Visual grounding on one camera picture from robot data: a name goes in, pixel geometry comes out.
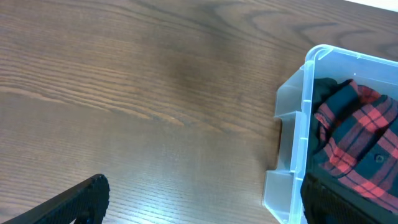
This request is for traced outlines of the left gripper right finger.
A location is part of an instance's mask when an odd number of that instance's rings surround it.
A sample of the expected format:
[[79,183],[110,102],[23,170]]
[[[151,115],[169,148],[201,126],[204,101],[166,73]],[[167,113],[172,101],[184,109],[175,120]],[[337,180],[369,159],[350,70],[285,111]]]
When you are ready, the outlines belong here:
[[305,174],[301,187],[303,212],[310,224],[395,224],[397,214],[367,200],[349,199],[337,185],[327,185],[311,173]]

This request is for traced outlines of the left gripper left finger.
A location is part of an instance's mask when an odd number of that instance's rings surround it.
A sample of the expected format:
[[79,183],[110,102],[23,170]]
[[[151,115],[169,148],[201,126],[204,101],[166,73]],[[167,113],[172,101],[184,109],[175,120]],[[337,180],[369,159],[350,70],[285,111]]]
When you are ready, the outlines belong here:
[[101,224],[109,192],[105,175],[96,174],[4,224]]

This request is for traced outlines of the red plaid flannel shirt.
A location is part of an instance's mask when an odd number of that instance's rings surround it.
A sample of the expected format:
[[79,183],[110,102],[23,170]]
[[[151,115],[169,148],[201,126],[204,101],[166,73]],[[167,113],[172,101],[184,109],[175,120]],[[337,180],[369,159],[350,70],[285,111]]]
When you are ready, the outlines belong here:
[[327,177],[397,213],[397,100],[349,79],[313,84],[311,158]]

